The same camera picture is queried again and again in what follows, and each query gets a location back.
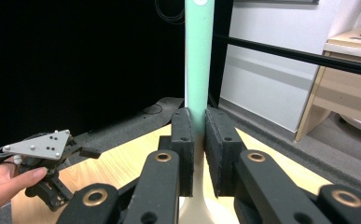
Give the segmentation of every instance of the silver metal bracket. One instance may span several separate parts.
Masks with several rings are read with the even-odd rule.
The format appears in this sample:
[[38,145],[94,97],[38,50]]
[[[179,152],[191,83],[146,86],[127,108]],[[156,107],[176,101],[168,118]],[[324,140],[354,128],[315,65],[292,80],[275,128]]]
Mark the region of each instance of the silver metal bracket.
[[3,152],[57,161],[62,156],[69,136],[69,130],[55,131],[54,133],[5,146]]

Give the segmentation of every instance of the wooden table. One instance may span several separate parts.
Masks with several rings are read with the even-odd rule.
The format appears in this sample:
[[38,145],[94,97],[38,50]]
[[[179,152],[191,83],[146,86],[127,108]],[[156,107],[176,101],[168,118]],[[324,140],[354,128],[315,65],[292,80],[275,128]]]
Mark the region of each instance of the wooden table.
[[[321,176],[291,161],[246,133],[237,131],[249,149],[258,149],[269,153],[301,188],[317,194],[321,186],[330,184],[329,181]],[[60,179],[72,192],[93,183],[110,184],[119,189],[139,176],[146,156],[150,152],[157,150],[160,136],[170,134],[171,125],[162,127],[152,133],[104,152],[98,160],[87,159],[61,170]],[[217,199],[214,196],[207,163],[205,163],[204,167],[204,197],[206,202],[212,205],[208,207],[219,209],[222,214],[227,213],[231,215],[231,219],[225,220],[223,223],[237,223],[238,219],[233,210],[233,198],[220,197]],[[64,209],[63,207],[56,212],[51,212],[38,197],[28,198],[24,195],[24,191],[21,191],[12,199],[11,207],[14,224],[55,223]]]
[[[324,55],[361,63],[361,28],[329,38]],[[361,121],[361,76],[321,66],[302,115],[296,141],[331,112]]]

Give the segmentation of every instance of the human hand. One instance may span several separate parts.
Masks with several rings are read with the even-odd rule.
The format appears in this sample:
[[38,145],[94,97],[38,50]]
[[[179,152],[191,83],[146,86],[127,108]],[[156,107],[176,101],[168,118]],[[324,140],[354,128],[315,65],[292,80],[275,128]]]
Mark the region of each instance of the human hand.
[[14,164],[0,164],[0,208],[20,190],[31,187],[43,179],[47,173],[47,168],[36,168],[21,175],[15,174],[15,171],[16,166]]

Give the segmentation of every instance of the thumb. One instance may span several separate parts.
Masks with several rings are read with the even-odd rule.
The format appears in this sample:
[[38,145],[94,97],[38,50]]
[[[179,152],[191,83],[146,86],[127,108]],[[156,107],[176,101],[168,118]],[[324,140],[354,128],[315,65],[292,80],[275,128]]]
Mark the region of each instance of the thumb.
[[42,180],[44,176],[46,176],[46,174],[47,168],[40,167],[12,178],[10,185],[12,185],[12,188],[16,190],[26,189],[37,184],[38,181]]

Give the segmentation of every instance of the gray floor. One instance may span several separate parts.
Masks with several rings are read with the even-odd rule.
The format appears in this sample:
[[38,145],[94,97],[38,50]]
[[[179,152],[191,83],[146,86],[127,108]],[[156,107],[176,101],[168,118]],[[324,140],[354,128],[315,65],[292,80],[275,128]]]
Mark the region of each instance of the gray floor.
[[[144,109],[134,118],[114,123],[101,130],[76,137],[79,144],[101,151],[111,149],[170,122],[172,113],[182,106],[183,99],[163,98]],[[220,101],[235,127],[285,154],[333,183],[344,184],[361,191],[361,131],[331,116],[299,142],[286,130],[240,108]],[[83,161],[77,155],[63,167]],[[11,223],[11,205],[0,211],[0,223]]]

